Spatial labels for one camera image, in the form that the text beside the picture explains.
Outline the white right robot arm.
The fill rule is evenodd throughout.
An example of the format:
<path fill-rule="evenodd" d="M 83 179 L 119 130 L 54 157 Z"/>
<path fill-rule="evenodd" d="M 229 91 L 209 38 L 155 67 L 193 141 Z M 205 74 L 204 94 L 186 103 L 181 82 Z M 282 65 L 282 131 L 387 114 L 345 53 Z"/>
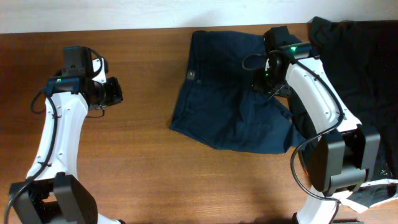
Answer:
<path fill-rule="evenodd" d="M 271 28 L 263 39 L 265 61 L 252 89 L 285 97 L 282 90 L 290 87 L 302 101 L 316 134 L 299 145 L 293 157 L 306 144 L 318 142 L 307 162 L 312 186 L 302 188 L 308 197 L 292 221 L 333 223 L 343 200 L 372 179 L 380 135 L 345 106 L 311 43 L 293 42 L 286 26 Z"/>

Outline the navy blue shorts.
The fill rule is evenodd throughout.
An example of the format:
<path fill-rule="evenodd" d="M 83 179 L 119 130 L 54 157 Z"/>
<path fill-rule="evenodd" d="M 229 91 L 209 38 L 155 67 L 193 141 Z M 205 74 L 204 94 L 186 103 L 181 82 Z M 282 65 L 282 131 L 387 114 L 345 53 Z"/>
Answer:
<path fill-rule="evenodd" d="M 305 142 L 282 103 L 251 89 L 254 74 L 242 61 L 265 52 L 260 35 L 195 31 L 170 129 L 237 152 L 283 154 Z"/>

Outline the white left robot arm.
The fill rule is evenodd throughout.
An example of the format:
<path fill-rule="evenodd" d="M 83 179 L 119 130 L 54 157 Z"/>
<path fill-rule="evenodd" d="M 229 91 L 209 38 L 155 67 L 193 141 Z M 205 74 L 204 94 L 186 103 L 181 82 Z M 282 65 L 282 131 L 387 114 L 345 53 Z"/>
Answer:
<path fill-rule="evenodd" d="M 11 210 L 22 223 L 122 222 L 100 214 L 77 175 L 84 120 L 90 110 L 121 103 L 121 86 L 117 78 L 106 76 L 106 59 L 89 47 L 65 47 L 63 58 L 63 68 L 38 92 L 45 97 L 39 148 L 25 181 L 10 186 L 4 223 Z"/>

